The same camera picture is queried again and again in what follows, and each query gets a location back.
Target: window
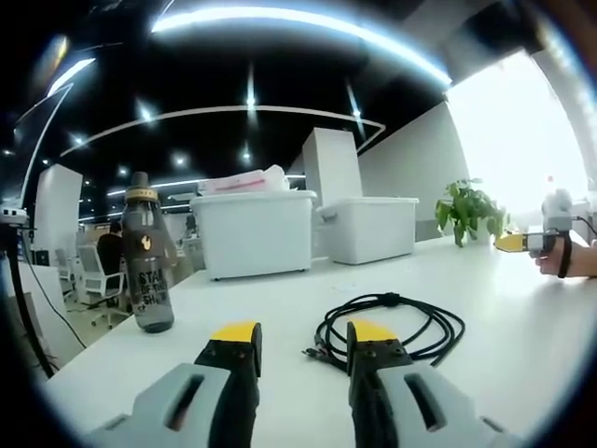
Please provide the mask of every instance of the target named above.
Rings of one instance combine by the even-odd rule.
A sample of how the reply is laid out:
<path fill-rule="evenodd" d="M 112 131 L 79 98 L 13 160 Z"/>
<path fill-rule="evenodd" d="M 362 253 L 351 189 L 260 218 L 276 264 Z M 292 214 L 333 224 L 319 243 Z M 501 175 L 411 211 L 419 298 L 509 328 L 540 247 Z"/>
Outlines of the window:
<path fill-rule="evenodd" d="M 543 72 L 517 52 L 456 85 L 448 105 L 471 177 L 511 213 L 540 209 L 548 179 L 587 196 L 572 126 Z"/>

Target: wrist strap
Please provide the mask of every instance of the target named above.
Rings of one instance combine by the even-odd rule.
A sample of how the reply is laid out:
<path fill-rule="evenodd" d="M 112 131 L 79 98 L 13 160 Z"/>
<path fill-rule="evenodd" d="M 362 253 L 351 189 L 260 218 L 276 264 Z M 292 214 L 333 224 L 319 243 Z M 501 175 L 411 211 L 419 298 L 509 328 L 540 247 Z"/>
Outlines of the wrist strap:
<path fill-rule="evenodd" d="M 563 238 L 563 253 L 558 277 L 565 278 L 566 275 L 568 275 L 568 268 L 570 268 L 570 258 L 572 257 L 572 240 L 570 239 L 569 231 L 563 232 L 561 237 Z"/>

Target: table surface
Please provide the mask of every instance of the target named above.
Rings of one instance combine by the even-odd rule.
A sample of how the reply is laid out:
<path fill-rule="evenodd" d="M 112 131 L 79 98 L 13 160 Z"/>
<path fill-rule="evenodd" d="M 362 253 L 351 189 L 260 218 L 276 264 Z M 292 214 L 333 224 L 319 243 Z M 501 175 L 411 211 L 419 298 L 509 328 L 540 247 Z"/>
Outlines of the table surface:
<path fill-rule="evenodd" d="M 460 344 L 438 367 L 488 415 L 522 437 L 557 411 L 584 367 L 597 318 L 597 281 L 542 276 L 526 254 L 451 238 L 418 243 L 412 255 L 362 266 L 316 261 L 308 273 L 211 282 L 195 273 L 171 290 L 175 323 L 144 334 L 133 318 L 110 331 L 46 383 L 75 430 L 119 413 L 181 362 L 192 362 L 218 328 L 257 320 L 263 329 L 253 446 L 354 446 L 349 378 L 300 352 L 323 314 L 360 294 L 394 291 L 452 311 L 466 322 Z M 366 319 L 402 339 L 424 317 L 374 310 Z M 429 330 L 409 346 L 431 343 Z"/>

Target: storage box lid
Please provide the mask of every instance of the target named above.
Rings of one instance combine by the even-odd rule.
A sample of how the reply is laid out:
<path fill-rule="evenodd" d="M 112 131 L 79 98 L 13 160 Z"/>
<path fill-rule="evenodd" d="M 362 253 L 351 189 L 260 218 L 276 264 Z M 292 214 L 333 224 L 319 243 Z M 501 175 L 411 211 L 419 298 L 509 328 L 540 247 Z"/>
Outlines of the storage box lid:
<path fill-rule="evenodd" d="M 314 191 L 257 191 L 249 193 L 216 194 L 214 196 L 200 196 L 190 202 L 190 206 L 204 203 L 235 203 L 240 201 L 288 201 L 293 199 L 315 199 Z"/>
<path fill-rule="evenodd" d="M 331 205 L 326 205 L 324 207 L 319 207 L 318 211 L 326 211 L 326 210 L 333 210 L 335 207 L 339 205 L 349 205 L 349 204 L 388 204 L 388 203 L 419 203 L 417 198 L 346 198 L 341 199 Z"/>

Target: gray plastic bottle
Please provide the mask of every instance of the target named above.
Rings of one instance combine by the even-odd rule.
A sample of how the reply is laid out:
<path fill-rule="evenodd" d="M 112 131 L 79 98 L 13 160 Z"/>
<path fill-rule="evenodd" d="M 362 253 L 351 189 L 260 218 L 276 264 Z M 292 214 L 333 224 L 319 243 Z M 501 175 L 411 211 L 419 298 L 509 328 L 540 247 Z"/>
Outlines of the gray plastic bottle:
<path fill-rule="evenodd" d="M 174 323 L 165 277 L 166 251 L 172 251 L 174 245 L 164 225 L 158 193 L 149 187 L 147 173 L 132 176 L 125 201 L 122 238 L 132 310 L 141 329 L 159 333 Z"/>

